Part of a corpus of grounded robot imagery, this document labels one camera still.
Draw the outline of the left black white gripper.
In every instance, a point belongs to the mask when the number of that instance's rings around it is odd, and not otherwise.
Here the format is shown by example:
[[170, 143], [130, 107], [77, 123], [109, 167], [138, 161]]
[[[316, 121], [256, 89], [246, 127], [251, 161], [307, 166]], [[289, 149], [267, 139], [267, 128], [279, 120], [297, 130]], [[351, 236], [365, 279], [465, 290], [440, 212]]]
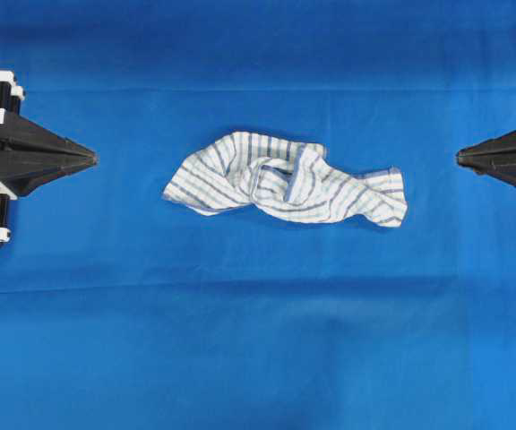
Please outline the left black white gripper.
[[0, 243], [9, 241], [10, 201], [42, 185], [97, 165], [96, 154], [18, 115], [25, 91], [12, 71], [0, 70], [0, 140], [23, 149], [74, 156], [14, 156], [0, 161]]

